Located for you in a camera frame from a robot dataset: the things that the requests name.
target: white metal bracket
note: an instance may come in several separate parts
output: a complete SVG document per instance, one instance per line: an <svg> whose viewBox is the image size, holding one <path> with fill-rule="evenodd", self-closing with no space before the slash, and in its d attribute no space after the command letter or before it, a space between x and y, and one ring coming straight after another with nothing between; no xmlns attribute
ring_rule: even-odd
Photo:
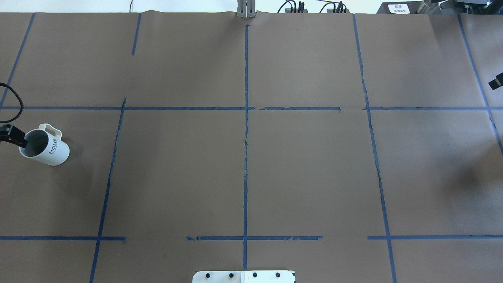
<svg viewBox="0 0 503 283"><path fill-rule="evenodd" d="M295 271L199 271L192 277L192 283L295 283Z"/></svg>
<svg viewBox="0 0 503 283"><path fill-rule="evenodd" d="M238 18L255 18L255 0L237 0Z"/></svg>

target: white mug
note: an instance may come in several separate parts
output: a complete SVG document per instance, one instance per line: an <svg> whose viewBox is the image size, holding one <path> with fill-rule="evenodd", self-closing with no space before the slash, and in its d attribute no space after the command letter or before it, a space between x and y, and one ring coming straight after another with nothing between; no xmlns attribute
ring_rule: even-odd
<svg viewBox="0 0 503 283"><path fill-rule="evenodd" d="M56 136L48 133L47 128ZM61 140L61 131L49 124L40 124L38 129L29 131L25 135L25 140L28 144L26 148L19 148L19 152L26 158L56 166L65 162L70 155L70 148Z"/></svg>

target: gray metal bracket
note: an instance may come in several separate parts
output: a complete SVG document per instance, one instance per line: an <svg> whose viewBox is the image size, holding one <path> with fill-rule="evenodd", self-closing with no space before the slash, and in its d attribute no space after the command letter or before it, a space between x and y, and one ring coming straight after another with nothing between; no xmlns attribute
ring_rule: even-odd
<svg viewBox="0 0 503 283"><path fill-rule="evenodd" d="M255 0L237 0L238 18L255 18L256 15Z"/></svg>

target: horizontal blue tape strip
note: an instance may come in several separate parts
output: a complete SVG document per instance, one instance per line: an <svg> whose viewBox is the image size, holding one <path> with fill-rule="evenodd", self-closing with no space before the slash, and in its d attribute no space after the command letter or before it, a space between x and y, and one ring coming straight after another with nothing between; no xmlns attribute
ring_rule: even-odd
<svg viewBox="0 0 503 283"><path fill-rule="evenodd" d="M443 239L503 239L503 235L396 235L391 240L443 240ZM368 236L368 240L387 240L386 236Z"/></svg>
<svg viewBox="0 0 503 283"><path fill-rule="evenodd" d="M340 111L340 107L264 107L261 110L335 110Z"/></svg>
<svg viewBox="0 0 503 283"><path fill-rule="evenodd" d="M186 237L187 241L242 241L243 236L199 236ZM317 241L323 236L248 236L248 241Z"/></svg>
<svg viewBox="0 0 503 283"><path fill-rule="evenodd" d="M19 106L5 106L2 109L18 110ZM25 106L25 110L122 110L122 107L106 106ZM162 106L129 106L125 110L245 110L245 107L162 107Z"/></svg>
<svg viewBox="0 0 503 283"><path fill-rule="evenodd" d="M0 241L96 241L97 237L0 236ZM126 242L126 237L102 237L102 241Z"/></svg>
<svg viewBox="0 0 503 283"><path fill-rule="evenodd" d="M485 107L370 107L370 110L440 110L440 111L487 111ZM493 107L489 110L500 111L503 107Z"/></svg>

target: white background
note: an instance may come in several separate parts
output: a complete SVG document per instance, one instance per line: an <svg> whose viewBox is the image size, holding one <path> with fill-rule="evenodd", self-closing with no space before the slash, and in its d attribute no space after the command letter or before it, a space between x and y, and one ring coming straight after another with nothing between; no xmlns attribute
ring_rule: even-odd
<svg viewBox="0 0 503 283"><path fill-rule="evenodd" d="M343 2L351 13L375 14L383 1L343 0ZM0 12L128 12L129 3L130 0L0 0ZM283 0L256 0L256 9L276 13L283 3ZM317 0L306 0L305 3L305 7L310 13L318 13L325 4ZM161 12L236 12L237 0L133 0L133 12L148 10Z"/></svg>

